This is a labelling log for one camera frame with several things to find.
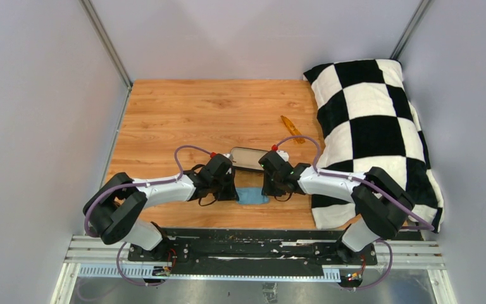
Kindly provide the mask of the light blue cleaning cloth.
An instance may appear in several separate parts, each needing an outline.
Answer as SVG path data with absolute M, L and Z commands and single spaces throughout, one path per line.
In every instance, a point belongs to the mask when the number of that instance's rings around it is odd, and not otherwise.
M 236 192 L 239 205 L 264 205 L 270 202 L 261 187 L 237 187 Z

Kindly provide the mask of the black glasses case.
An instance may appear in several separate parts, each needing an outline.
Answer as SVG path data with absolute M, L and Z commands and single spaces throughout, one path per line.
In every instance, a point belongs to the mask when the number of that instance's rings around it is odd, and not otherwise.
M 265 154 L 267 154 L 267 150 L 234 147 L 230 151 L 230 159 L 236 169 L 249 172 L 263 172 L 259 160 Z

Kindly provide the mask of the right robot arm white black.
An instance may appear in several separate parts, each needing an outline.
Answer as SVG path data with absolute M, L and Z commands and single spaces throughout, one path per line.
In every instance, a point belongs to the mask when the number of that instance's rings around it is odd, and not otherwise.
M 340 262 L 352 264 L 361 251 L 380 239 L 393 239 L 414 208 L 410 195 L 382 168 L 363 174 L 318 170 L 307 163 L 293 167 L 277 151 L 262 156 L 264 185 L 276 193 L 321 195 L 354 204 L 361 218 L 348 226 L 335 243 Z

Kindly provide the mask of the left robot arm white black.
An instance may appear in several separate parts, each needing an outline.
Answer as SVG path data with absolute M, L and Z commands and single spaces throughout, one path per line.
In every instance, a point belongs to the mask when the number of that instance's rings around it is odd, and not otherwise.
M 154 262 L 168 255 L 168 244 L 153 222 L 139 218 L 146 208 L 176 201 L 236 201 L 235 171 L 229 154 L 212 154 L 205 165 L 164 179 L 132 179 L 114 175 L 86 202 L 85 230 L 104 244 L 120 241 L 138 246 Z

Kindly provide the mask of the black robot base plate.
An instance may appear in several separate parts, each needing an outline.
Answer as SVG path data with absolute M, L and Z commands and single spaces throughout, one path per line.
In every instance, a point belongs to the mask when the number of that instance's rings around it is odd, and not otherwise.
M 337 252 L 339 231 L 165 228 L 147 251 L 128 243 L 121 262 L 166 262 L 173 277 L 314 279 L 327 266 L 361 270 L 378 264 L 370 244 L 359 253 Z

